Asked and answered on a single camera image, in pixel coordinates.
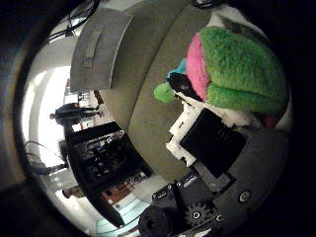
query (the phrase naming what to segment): blue object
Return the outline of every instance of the blue object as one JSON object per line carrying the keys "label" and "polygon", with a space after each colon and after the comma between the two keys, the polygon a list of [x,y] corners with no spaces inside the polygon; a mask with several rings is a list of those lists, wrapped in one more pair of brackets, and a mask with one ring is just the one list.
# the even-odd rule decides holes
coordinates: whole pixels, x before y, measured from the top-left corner
{"label": "blue object", "polygon": [[186,74],[186,69],[187,69],[187,59],[184,58],[180,62],[180,64],[179,64],[177,69],[174,69],[174,70],[168,72],[167,78],[170,78],[171,77],[171,73],[174,73],[174,72],[180,73],[180,74]]}

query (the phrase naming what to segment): black knob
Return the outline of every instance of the black knob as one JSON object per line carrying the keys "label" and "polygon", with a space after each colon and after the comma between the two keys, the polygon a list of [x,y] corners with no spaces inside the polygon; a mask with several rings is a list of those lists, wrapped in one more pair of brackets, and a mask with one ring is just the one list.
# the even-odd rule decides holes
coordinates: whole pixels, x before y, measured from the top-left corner
{"label": "black knob", "polygon": [[138,230],[141,237],[169,236],[173,232],[172,219],[164,209],[150,205],[140,215]]}

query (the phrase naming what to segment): green plush toy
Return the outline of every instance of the green plush toy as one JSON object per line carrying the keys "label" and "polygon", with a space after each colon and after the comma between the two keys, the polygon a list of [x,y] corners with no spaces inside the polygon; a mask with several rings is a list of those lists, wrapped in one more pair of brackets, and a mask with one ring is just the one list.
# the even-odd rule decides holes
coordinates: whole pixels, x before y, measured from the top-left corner
{"label": "green plush toy", "polygon": [[[191,42],[184,71],[197,95],[216,107],[266,115],[286,107],[288,89],[281,65],[255,34],[202,29]],[[170,102],[171,92],[164,84],[155,97]]]}

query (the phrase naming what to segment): pink fur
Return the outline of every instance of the pink fur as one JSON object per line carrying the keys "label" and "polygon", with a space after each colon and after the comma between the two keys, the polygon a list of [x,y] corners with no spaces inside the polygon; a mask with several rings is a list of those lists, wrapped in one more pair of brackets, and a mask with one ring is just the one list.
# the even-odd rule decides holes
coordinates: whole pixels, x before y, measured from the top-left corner
{"label": "pink fur", "polygon": [[209,77],[206,72],[205,59],[199,34],[196,34],[187,54],[187,75],[197,95],[206,101],[206,88]]}

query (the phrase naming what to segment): person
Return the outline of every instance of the person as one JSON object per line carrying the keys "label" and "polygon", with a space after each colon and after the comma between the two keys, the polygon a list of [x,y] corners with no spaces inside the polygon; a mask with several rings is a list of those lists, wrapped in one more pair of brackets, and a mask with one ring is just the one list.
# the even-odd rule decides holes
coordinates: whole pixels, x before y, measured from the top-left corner
{"label": "person", "polygon": [[102,116],[99,106],[96,108],[80,108],[78,103],[65,104],[55,110],[55,114],[50,114],[50,119],[55,119],[58,124],[63,126],[71,126],[80,122],[83,118],[93,117],[95,115]]}
{"label": "person", "polygon": [[70,189],[62,190],[62,194],[66,198],[70,198],[71,196],[75,196],[77,198],[84,198],[85,195],[83,194],[82,190],[79,186],[72,187]]}

